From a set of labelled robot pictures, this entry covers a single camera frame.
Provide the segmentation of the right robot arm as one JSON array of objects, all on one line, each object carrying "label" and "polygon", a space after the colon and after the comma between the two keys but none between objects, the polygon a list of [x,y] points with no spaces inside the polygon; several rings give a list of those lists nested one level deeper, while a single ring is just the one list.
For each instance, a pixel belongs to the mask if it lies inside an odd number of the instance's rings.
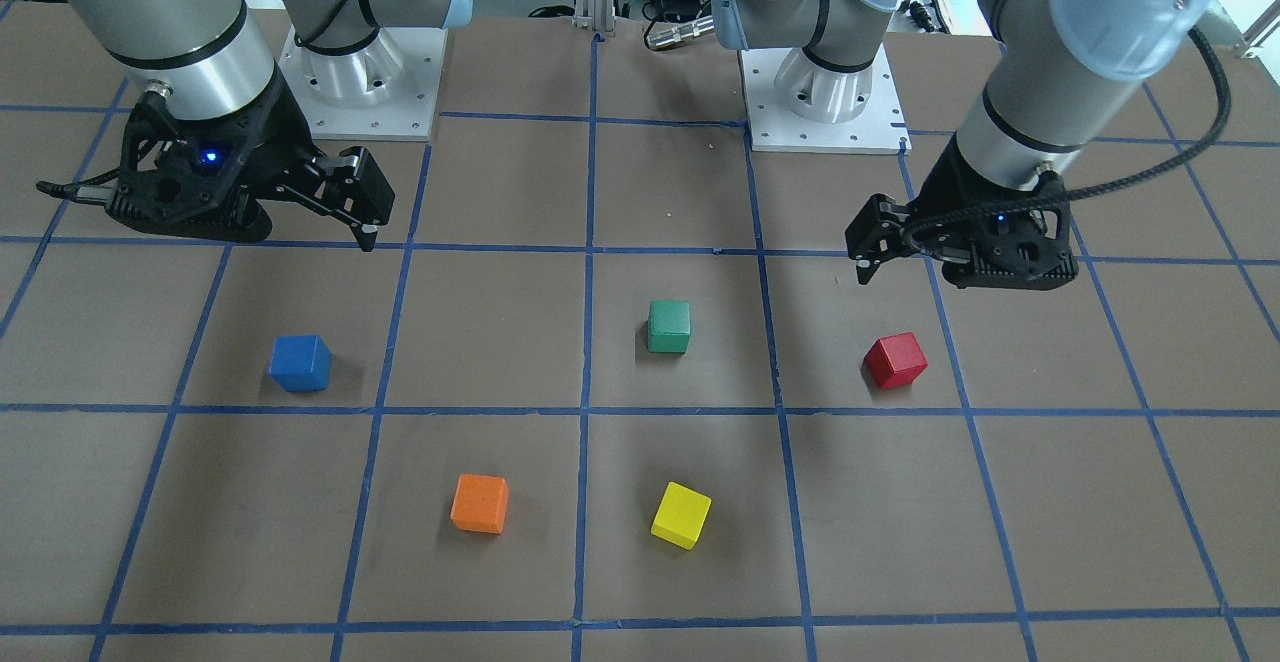
[{"label": "right robot arm", "polygon": [[282,0],[293,33],[275,55],[246,0],[67,0],[140,88],[113,170],[38,191],[102,207],[150,236],[257,243],[268,201],[347,228],[369,252],[396,193],[370,150],[323,152],[319,117],[425,137],[430,52],[411,38],[465,27],[474,0]]}]

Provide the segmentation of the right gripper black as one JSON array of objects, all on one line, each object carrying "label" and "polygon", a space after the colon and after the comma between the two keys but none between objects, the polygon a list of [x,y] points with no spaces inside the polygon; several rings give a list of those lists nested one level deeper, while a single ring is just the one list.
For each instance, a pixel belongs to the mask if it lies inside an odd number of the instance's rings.
[{"label": "right gripper black", "polygon": [[179,120],[174,93],[156,85],[125,124],[116,183],[37,182],[40,193],[106,215],[147,234],[252,243],[271,232],[261,200],[307,207],[347,225],[371,252],[390,222],[396,192],[365,147],[319,155],[285,79],[274,77],[238,111]]}]

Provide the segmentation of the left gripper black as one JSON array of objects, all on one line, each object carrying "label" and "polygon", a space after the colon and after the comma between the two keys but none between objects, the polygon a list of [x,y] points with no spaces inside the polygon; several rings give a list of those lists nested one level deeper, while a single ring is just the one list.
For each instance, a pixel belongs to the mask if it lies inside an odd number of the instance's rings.
[{"label": "left gripper black", "polygon": [[[1068,239],[1070,207],[1057,202],[1065,184],[1055,170],[1036,175],[1030,191],[1015,191],[980,175],[950,141],[910,206],[872,195],[845,229],[847,256],[858,283],[868,286],[882,264],[920,252],[942,261],[943,277],[957,288],[1057,289],[1079,273]],[[1002,211],[941,222],[964,207],[1030,200],[1034,210]],[[902,238],[911,223],[927,219]]]}]

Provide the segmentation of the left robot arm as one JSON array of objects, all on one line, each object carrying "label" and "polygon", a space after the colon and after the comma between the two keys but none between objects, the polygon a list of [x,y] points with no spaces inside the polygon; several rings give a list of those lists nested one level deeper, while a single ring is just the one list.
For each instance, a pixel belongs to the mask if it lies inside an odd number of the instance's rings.
[{"label": "left robot arm", "polygon": [[[860,110],[851,93],[835,101],[835,85],[868,79],[900,1],[712,0],[712,14],[727,50],[787,50],[788,106],[835,123]],[[847,225],[859,282],[914,255],[941,261],[957,288],[1056,289],[1074,280],[1071,202],[1162,175],[1222,134],[1230,90],[1198,27],[1211,1],[978,0],[1004,55],[918,196],[901,205],[873,195]],[[1210,129],[1169,161],[1068,190],[1068,166],[1185,38],[1198,47],[1217,96]]]}]

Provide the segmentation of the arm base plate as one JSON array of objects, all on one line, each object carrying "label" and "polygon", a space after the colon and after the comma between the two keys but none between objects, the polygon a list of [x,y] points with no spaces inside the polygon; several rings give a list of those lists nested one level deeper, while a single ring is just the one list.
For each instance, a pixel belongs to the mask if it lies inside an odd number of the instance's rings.
[{"label": "arm base plate", "polygon": [[279,67],[319,141],[429,142],[448,29],[384,28],[365,50],[324,56],[288,38]]},{"label": "arm base plate", "polygon": [[913,150],[884,47],[854,73],[819,68],[801,50],[748,50],[739,61],[755,151]]}]

